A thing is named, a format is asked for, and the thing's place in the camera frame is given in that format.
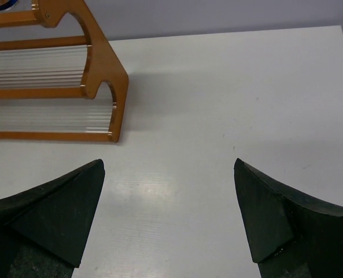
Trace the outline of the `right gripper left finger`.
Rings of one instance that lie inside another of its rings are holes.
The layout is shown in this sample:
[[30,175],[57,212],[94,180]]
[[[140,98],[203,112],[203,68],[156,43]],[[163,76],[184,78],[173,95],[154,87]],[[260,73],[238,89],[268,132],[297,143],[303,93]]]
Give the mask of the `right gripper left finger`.
[[72,277],[105,179],[96,159],[55,180],[0,199],[0,277]]

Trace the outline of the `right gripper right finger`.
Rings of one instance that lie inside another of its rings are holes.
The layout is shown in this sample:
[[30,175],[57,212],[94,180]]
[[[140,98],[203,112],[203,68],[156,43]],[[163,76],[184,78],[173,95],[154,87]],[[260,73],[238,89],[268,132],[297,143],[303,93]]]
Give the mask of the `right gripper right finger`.
[[343,207],[285,185],[241,159],[234,182],[261,277],[343,277]]

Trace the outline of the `energy drink can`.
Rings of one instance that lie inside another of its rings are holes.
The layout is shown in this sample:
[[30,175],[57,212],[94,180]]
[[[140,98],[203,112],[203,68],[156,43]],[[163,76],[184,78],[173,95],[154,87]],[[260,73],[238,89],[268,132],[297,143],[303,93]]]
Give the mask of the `energy drink can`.
[[10,7],[10,6],[13,6],[17,3],[17,0],[0,0],[0,9],[1,7],[3,6],[7,6],[7,7]]

